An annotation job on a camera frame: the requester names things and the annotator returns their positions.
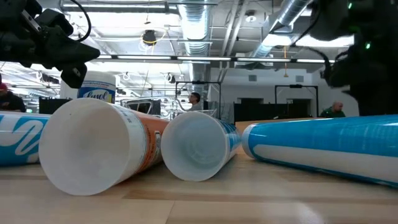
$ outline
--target wall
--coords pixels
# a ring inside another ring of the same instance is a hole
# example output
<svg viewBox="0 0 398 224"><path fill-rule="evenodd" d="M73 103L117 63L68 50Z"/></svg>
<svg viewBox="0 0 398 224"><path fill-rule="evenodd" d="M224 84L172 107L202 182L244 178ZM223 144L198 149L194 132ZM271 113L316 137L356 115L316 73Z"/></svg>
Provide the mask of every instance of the wall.
<svg viewBox="0 0 398 224"><path fill-rule="evenodd" d="M238 102L238 98L262 98L264 103L275 103L274 86L237 86L222 85L221 102ZM291 89L279 87L277 89L277 102L286 103L287 99L311 100L311 113L316 114L315 90L313 88ZM210 88L210 101L218 101L218 92Z"/></svg>
<svg viewBox="0 0 398 224"><path fill-rule="evenodd" d="M211 80L216 81L220 70L218 68L211 69ZM256 75L257 81L250 82L249 75ZM312 74L307 73L305 69L288 69L288 77L284 77L285 70L280 69L275 71L273 69L257 69L257 70L246 70L246 69L235 69L231 68L227 70L223 84L225 85L245 85L245 86L274 86L274 85L312 85ZM304 81L301 83L296 82L296 75L303 76Z"/></svg>

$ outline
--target table surface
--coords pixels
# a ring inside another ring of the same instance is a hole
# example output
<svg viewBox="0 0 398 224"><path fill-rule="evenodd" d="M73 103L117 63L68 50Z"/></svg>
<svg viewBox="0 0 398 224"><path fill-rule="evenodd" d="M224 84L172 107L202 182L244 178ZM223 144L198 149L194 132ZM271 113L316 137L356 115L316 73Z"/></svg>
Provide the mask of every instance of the table surface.
<svg viewBox="0 0 398 224"><path fill-rule="evenodd" d="M32 165L0 169L0 223L387 224L398 223L398 190L257 162L241 149L204 182L159 164L90 197L59 191Z"/></svg>

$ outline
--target man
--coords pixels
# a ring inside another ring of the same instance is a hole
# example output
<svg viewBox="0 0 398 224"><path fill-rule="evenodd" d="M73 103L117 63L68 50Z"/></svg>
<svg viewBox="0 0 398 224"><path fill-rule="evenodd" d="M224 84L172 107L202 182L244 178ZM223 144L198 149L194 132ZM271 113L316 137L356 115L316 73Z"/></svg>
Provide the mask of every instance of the man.
<svg viewBox="0 0 398 224"><path fill-rule="evenodd" d="M200 111L203 110L200 105L200 94L199 93L191 93L189 96L189 102L192 104L191 109L189 111Z"/></svg>
<svg viewBox="0 0 398 224"><path fill-rule="evenodd" d="M6 84L0 84L0 111L26 112L24 100L8 91Z"/></svg>
<svg viewBox="0 0 398 224"><path fill-rule="evenodd" d="M343 103L334 102L333 105L321 113L321 118L344 118Z"/></svg>

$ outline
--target ceiling duct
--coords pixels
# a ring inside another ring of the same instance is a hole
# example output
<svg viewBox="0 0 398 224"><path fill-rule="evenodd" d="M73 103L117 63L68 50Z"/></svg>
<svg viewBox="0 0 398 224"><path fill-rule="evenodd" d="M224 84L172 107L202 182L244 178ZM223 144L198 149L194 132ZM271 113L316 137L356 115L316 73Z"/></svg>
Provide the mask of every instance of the ceiling duct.
<svg viewBox="0 0 398 224"><path fill-rule="evenodd" d="M101 1L79 1L79 3L85 8L86 12L115 12L115 13L161 13L161 14L177 14L178 9L174 6L169 6L167 2L163 4L154 4L148 2L148 4L128 4L124 3L103 3ZM60 9L63 12L81 12L81 9L71 1L60 1Z"/></svg>
<svg viewBox="0 0 398 224"><path fill-rule="evenodd" d="M310 1L311 0L285 0L280 7L280 11L267 16L262 28L265 38L250 57L266 57L272 48L275 47L269 44L271 42L270 38L275 38L269 35L270 32L289 35L289 31L291 32L293 30L293 23L300 17L301 13L306 10Z"/></svg>
<svg viewBox="0 0 398 224"><path fill-rule="evenodd" d="M181 28L186 40L206 40L210 26L210 7L206 5L178 5L181 15ZM204 42L186 42L185 49L189 56L207 56L209 45ZM209 63L190 64L190 76L192 81L210 81ZM206 100L209 85L193 85L193 91L201 94Z"/></svg>

